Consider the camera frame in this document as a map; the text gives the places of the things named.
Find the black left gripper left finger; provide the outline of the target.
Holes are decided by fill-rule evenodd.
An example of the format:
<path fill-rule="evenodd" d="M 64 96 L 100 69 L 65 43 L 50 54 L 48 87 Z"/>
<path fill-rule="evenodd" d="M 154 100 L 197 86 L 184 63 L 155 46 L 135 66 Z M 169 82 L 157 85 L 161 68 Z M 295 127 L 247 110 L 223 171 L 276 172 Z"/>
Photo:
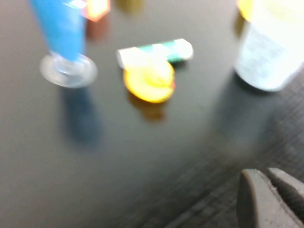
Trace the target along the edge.
<path fill-rule="evenodd" d="M 270 179 L 255 169 L 239 176 L 236 215 L 240 228 L 295 228 L 297 217 Z"/>

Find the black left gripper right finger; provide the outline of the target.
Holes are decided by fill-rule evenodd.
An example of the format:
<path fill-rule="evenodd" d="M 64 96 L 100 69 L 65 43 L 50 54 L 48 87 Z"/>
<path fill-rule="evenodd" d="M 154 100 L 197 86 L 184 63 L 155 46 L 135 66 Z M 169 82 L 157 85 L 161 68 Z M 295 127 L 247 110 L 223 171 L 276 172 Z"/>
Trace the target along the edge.
<path fill-rule="evenodd" d="M 287 208 L 304 224 L 304 183 L 279 168 L 268 168 L 267 176 Z"/>

